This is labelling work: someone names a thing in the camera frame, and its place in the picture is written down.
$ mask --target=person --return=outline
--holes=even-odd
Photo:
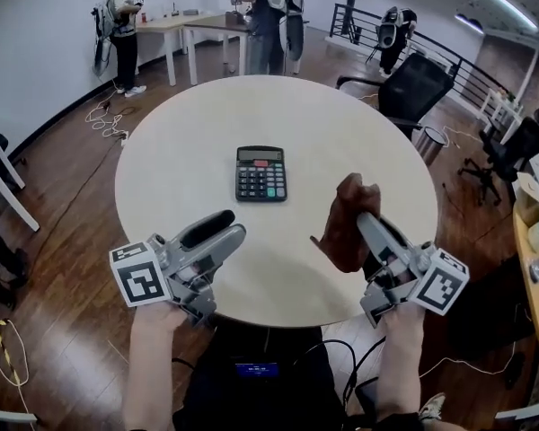
[[[373,428],[374,431],[394,429],[401,431],[463,431],[456,425],[440,421],[445,394],[434,396],[420,409],[419,367],[423,343],[424,314],[424,310],[417,304],[403,303],[384,315],[386,341],[376,388],[376,425]],[[128,431],[165,430],[171,425],[173,333],[185,319],[186,314],[171,303],[153,303],[137,308],[131,330],[128,383],[123,401],[123,419]],[[227,345],[228,341],[226,339],[223,344]],[[178,431],[210,429],[212,427],[204,427],[204,425],[222,426],[226,421],[232,424],[232,429],[340,429],[344,412],[337,397],[337,403],[329,399],[335,396],[335,390],[326,353],[319,362],[322,367],[325,363],[329,375],[323,377],[321,375],[322,368],[316,368],[316,365],[307,366],[306,371],[309,374],[322,378],[313,383],[302,383],[303,387],[295,388],[292,391],[294,400],[287,396],[282,401],[288,403],[290,411],[305,409],[307,412],[305,417],[287,414],[287,426],[275,427],[272,420],[275,419],[276,413],[275,410],[272,413],[272,409],[268,409],[267,398],[259,401],[262,406],[260,410],[255,410],[258,414],[255,426],[253,427],[252,423],[244,424],[244,420],[250,417],[251,404],[234,395],[232,385],[234,378],[232,376],[220,377],[220,381],[216,382],[216,385],[221,391],[214,391],[212,398],[212,383],[204,383],[204,379],[193,381],[192,375],[188,394],[194,387],[200,388],[202,395],[199,400],[195,401],[199,413],[190,415],[190,417],[199,420],[199,422],[192,426],[187,421],[182,421],[183,426],[178,427],[176,424],[176,429]],[[329,385],[328,391],[323,389],[325,384]],[[279,394],[283,394],[284,391],[288,391],[288,389],[280,390]],[[235,409],[226,409],[224,392],[225,396],[234,398],[235,403],[230,402],[230,404],[233,406],[237,404],[238,413]],[[188,402],[185,400],[184,408],[186,407],[188,407]],[[305,418],[306,422],[302,425],[306,424],[307,426],[300,427],[298,421],[300,418]]]
[[[249,75],[282,75],[284,51],[279,37],[279,20],[283,13],[268,0],[235,0],[232,4],[252,3],[252,21],[248,37]]]
[[[116,23],[110,36],[118,57],[116,91],[119,94],[125,93],[129,98],[146,90],[145,86],[136,86],[134,83],[137,64],[136,14],[142,5],[135,4],[133,0],[106,0],[106,5]]]
[[[15,252],[10,251],[0,236],[0,264],[15,276],[8,283],[10,289],[0,283],[0,303],[13,310],[16,306],[16,296],[13,289],[20,288],[28,282],[28,256],[22,249],[16,249]]]
[[[400,10],[403,23],[397,28],[395,42],[388,49],[382,49],[381,62],[379,63],[379,73],[383,78],[388,78],[392,74],[392,69],[399,59],[399,55],[407,46],[407,39],[413,37],[415,28],[417,27],[417,14],[409,8]]]

